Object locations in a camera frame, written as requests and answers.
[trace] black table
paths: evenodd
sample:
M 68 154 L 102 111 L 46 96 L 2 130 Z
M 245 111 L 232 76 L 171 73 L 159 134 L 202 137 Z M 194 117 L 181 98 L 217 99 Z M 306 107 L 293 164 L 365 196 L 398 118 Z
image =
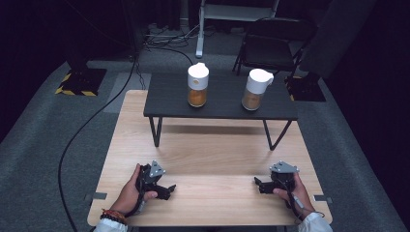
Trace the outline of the black table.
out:
M 255 111 L 244 109 L 241 103 L 247 79 L 240 76 L 220 76 L 210 72 L 206 103 L 198 108 L 188 103 L 188 74 L 153 73 L 144 107 L 149 117 L 156 147 L 160 146 L 162 118 L 205 118 L 261 120 L 273 151 L 286 134 L 292 121 L 298 120 L 294 102 L 290 100 L 284 83 L 268 86 L 260 107 Z M 158 117 L 155 129 L 154 117 Z M 272 145 L 266 120 L 284 120 L 286 126 Z

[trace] chair backrest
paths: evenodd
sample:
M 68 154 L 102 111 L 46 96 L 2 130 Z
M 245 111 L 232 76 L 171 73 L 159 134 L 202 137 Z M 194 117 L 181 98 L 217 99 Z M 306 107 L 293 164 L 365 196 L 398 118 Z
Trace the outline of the chair backrest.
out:
M 265 37 L 287 41 L 308 41 L 316 34 L 317 26 L 304 19 L 273 17 L 260 18 L 249 25 L 246 37 Z

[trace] beaded bracelet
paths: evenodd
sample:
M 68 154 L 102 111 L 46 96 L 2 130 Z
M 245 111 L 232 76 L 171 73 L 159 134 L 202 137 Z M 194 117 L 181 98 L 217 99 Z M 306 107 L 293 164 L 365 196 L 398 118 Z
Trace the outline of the beaded bracelet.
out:
M 116 211 L 102 209 L 101 218 L 109 218 L 109 219 L 115 218 L 112 220 L 127 225 L 127 220 L 124 217 L 124 215 Z

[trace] light wood tabletop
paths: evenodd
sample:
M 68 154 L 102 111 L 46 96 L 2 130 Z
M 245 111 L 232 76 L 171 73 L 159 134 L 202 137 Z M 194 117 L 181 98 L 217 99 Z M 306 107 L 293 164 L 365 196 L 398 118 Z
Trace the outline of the light wood tabletop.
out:
M 259 193 L 253 180 L 271 181 L 269 167 L 280 160 L 300 169 L 310 197 L 323 194 L 297 122 L 270 151 L 259 120 L 164 118 L 161 146 L 155 147 L 143 116 L 146 97 L 142 90 L 126 94 L 96 189 L 107 196 L 93 200 L 90 225 L 117 199 L 136 164 L 152 160 L 166 170 L 158 185 L 177 187 L 169 200 L 149 201 L 141 215 L 129 217 L 129 225 L 293 225 L 295 217 L 283 200 Z M 271 136 L 285 124 L 268 121 Z M 332 222 L 327 202 L 311 201 Z

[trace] white sleeve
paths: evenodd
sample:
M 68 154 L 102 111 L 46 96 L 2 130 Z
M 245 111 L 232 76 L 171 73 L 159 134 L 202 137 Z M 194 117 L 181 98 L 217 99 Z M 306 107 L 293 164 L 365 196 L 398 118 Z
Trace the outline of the white sleeve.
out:
M 117 221 L 103 218 L 97 224 L 96 232 L 127 232 L 128 226 Z
M 328 221 L 317 213 L 309 214 L 298 226 L 299 232 L 332 232 L 333 229 Z

